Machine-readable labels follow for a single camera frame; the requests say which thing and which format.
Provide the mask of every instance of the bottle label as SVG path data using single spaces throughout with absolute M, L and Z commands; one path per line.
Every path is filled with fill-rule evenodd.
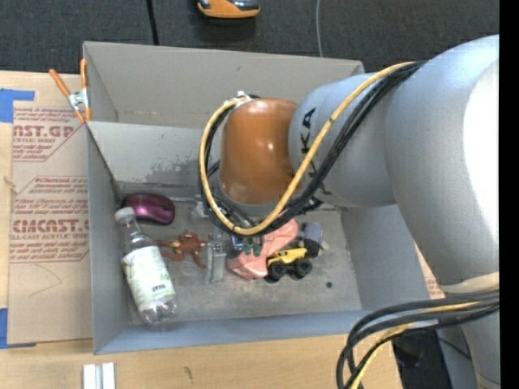
M 130 252 L 122 259 L 122 268 L 139 311 L 151 309 L 152 302 L 157 299 L 175 295 L 158 246 L 146 246 Z

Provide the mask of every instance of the cable bundle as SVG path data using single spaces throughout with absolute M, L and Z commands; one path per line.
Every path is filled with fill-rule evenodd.
M 366 79 L 366 81 L 347 96 L 335 111 L 333 111 L 319 134 L 315 137 L 315 140 L 312 142 L 308 153 L 304 157 L 280 202 L 269 215 L 257 223 L 243 215 L 232 203 L 228 203 L 223 198 L 214 196 L 209 186 L 209 172 L 206 171 L 206 169 L 208 168 L 212 139 L 216 134 L 217 128 L 224 121 L 228 113 L 237 108 L 240 103 L 250 100 L 250 97 L 239 96 L 238 98 L 225 102 L 209 119 L 202 135 L 199 153 L 201 196 L 211 221 L 221 230 L 231 235 L 238 234 L 241 237 L 258 237 L 271 233 L 295 216 L 318 207 L 321 202 L 314 197 L 315 192 L 324 182 L 324 179 L 363 119 L 385 94 L 411 76 L 421 65 L 422 62 L 405 62 L 390 66 Z M 332 147 L 328 151 L 321 166 L 317 169 L 314 177 L 298 197 L 292 198 L 325 135 L 355 98 L 371 85 L 373 85 L 373 87 L 362 98 L 361 102 L 358 103 L 341 128 L 339 135 L 334 140 Z M 216 170 L 215 166 L 212 167 L 211 173 L 214 173 L 214 170 Z
M 337 387 L 339 389 L 361 389 L 360 380 L 375 353 L 383 344 L 398 336 L 467 323 L 494 313 L 499 308 L 500 291 L 498 288 L 440 300 L 414 301 L 374 311 L 361 318 L 348 334 L 348 340 L 337 362 Z M 382 335 L 356 364 L 354 360 L 355 346 L 368 336 L 381 332 Z M 350 377 L 346 383 L 343 379 L 345 364 L 350 369 Z

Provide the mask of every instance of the black floor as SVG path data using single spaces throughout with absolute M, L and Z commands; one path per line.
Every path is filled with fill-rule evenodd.
M 500 0 L 260 0 L 211 21 L 193 0 L 152 0 L 161 45 L 290 53 L 377 71 L 500 32 Z M 152 45 L 145 0 L 0 0 L 0 70 L 77 73 L 84 41 Z M 406 389 L 450 389 L 434 335 L 398 340 Z

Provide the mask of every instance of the orange clip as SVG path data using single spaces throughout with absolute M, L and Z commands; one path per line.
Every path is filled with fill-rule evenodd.
M 65 83 L 61 76 L 59 76 L 58 72 L 54 69 L 49 70 L 50 76 L 54 79 L 56 85 L 58 85 L 59 90 L 62 92 L 64 96 L 68 99 L 72 108 L 75 111 L 75 115 L 77 118 L 84 124 L 86 121 L 90 121 L 92 118 L 92 111 L 90 109 L 90 104 L 88 102 L 88 75 L 87 75 L 87 61 L 85 59 L 81 60 L 79 64 L 80 69 L 80 77 L 81 77 L 81 91 L 77 93 L 71 93 L 70 90 L 66 87 Z M 85 106 L 85 116 L 79 110 L 79 104 L 84 104 Z
M 87 60 L 86 59 L 81 59 L 81 63 L 79 64 L 79 70 L 80 70 L 80 74 L 81 74 L 81 89 L 83 91 L 87 91 L 88 90 L 88 74 L 87 74 Z M 87 102 L 85 102 L 85 115 L 86 115 L 86 118 L 87 118 L 87 121 L 90 121 L 90 119 L 92 118 L 92 110 L 90 109 L 90 104 Z

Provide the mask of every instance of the gray metal box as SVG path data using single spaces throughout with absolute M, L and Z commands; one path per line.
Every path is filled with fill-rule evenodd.
M 318 86 L 363 73 L 362 63 L 94 42 L 84 43 L 84 57 L 92 106 L 86 143 L 94 353 L 343 334 L 371 310 L 428 298 L 396 206 L 325 206 L 299 220 L 321 223 L 328 243 L 305 279 L 268 284 L 228 271 L 223 282 L 206 284 L 188 255 L 168 261 L 181 311 L 174 328 L 139 325 L 114 221 L 122 196 L 174 199 L 172 225 L 143 225 L 154 238 L 186 231 L 206 237 L 213 226 L 191 212 L 199 194 L 199 141 L 210 115 L 237 91 L 301 102 Z M 213 151 L 217 156 L 217 145 Z

